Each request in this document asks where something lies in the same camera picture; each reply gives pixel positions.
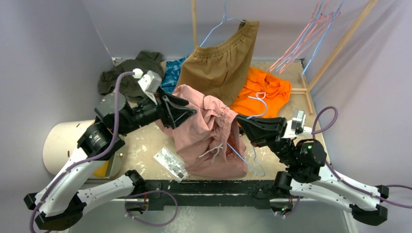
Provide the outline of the pink shorts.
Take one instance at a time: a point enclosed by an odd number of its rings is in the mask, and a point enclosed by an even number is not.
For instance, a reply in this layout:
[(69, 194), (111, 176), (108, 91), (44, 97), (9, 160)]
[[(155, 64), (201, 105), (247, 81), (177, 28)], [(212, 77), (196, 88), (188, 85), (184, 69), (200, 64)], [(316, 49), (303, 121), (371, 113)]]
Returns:
[[(209, 179), (238, 179), (247, 174), (247, 165), (243, 161), (246, 146), (240, 138), (235, 111), (220, 99), (181, 85), (175, 88), (174, 96), (186, 99), (188, 107), (197, 110), (197, 114), (176, 129), (166, 128), (160, 121), (156, 124), (160, 130), (172, 137), (175, 150), (185, 164), (190, 175)], [(210, 164), (212, 153), (198, 158), (207, 150), (223, 143), (223, 154), (218, 155)]]

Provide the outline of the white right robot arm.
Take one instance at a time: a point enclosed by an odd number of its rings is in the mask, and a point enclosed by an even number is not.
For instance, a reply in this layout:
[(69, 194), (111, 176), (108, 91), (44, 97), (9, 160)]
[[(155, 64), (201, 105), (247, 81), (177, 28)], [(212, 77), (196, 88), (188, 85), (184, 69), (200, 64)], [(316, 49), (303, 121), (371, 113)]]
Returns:
[(389, 196), (384, 185), (370, 186), (332, 169), (323, 144), (316, 139), (294, 140), (312, 133), (306, 114), (297, 110), (291, 120), (237, 115), (236, 121), (254, 147), (268, 147), (286, 166), (276, 174), (273, 192), (328, 203), (350, 213), (361, 223), (378, 226), (388, 218), (381, 203)]

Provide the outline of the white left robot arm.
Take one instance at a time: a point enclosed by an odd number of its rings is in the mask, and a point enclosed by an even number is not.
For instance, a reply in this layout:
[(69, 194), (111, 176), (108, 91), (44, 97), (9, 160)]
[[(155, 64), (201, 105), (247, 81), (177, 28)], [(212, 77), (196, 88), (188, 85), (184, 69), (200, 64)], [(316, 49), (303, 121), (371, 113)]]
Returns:
[(118, 90), (104, 97), (95, 108), (96, 119), (77, 141), (68, 161), (40, 192), (24, 197), (32, 211), (29, 229), (63, 231), (76, 224), (88, 211), (113, 199), (146, 194), (146, 182), (136, 170), (90, 189), (83, 189), (89, 177), (125, 145), (127, 134), (160, 121), (176, 129), (196, 114), (189, 102), (156, 89), (132, 108)]

